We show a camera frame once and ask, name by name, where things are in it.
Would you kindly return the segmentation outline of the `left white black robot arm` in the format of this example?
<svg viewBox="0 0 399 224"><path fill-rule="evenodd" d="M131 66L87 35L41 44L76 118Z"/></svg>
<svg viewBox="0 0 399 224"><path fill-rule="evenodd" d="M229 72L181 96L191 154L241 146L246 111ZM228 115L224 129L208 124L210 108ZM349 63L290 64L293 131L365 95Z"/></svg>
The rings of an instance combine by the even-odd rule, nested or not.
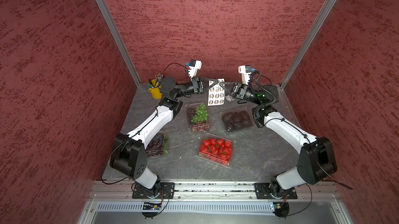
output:
<svg viewBox="0 0 399 224"><path fill-rule="evenodd" d="M162 98L155 111L137 128L127 134L118 134L113 141L110 167L126 175L144 189L144 194L157 197L161 180L147 166L146 149L154 136L181 110L179 97L203 94L219 83L217 79L193 77L190 82L178 84L172 77L162 79Z"/></svg>

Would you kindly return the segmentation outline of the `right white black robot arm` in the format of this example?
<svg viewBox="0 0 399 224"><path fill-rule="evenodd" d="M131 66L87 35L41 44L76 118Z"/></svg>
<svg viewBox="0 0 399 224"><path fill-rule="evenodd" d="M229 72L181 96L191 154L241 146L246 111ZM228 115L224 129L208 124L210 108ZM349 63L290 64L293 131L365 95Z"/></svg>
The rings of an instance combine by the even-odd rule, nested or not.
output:
<svg viewBox="0 0 399 224"><path fill-rule="evenodd" d="M264 85L255 90L249 83L220 82L219 85L234 99L256 104L252 109L256 126L273 130L299 154L294 168L271 178L267 191L272 198L282 199L297 186L314 185L337 172L331 141L300 129L273 107L278 102L276 86Z"/></svg>

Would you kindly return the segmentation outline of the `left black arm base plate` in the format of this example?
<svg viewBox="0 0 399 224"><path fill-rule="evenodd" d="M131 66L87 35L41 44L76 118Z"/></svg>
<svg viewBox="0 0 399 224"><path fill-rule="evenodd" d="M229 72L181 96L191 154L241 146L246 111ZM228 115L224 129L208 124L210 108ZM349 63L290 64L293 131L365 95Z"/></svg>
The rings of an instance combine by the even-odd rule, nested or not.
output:
<svg viewBox="0 0 399 224"><path fill-rule="evenodd" d="M156 182L154 187L148 189L140 184L133 187L133 199L172 199L174 197L174 182Z"/></svg>

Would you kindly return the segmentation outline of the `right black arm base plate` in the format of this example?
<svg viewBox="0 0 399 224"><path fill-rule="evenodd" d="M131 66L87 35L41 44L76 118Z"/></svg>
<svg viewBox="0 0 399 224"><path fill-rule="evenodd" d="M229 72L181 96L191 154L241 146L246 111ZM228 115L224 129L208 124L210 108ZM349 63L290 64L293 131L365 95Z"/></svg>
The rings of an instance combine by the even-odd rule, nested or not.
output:
<svg viewBox="0 0 399 224"><path fill-rule="evenodd" d="M258 200L297 200L294 188L283 189L276 182L254 183L255 194Z"/></svg>

